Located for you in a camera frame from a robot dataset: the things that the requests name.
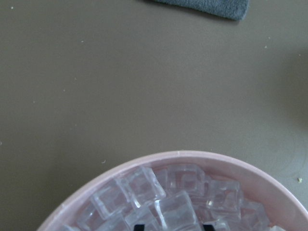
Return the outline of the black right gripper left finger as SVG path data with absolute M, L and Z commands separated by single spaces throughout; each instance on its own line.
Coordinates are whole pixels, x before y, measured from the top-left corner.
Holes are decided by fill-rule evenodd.
M 136 224 L 133 229 L 133 231 L 144 231 L 144 230 L 145 230 L 144 224 Z

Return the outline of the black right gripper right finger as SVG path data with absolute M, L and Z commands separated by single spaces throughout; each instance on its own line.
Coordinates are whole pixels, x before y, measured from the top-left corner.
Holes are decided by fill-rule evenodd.
M 214 226 L 211 224 L 203 224 L 204 231 L 216 231 Z

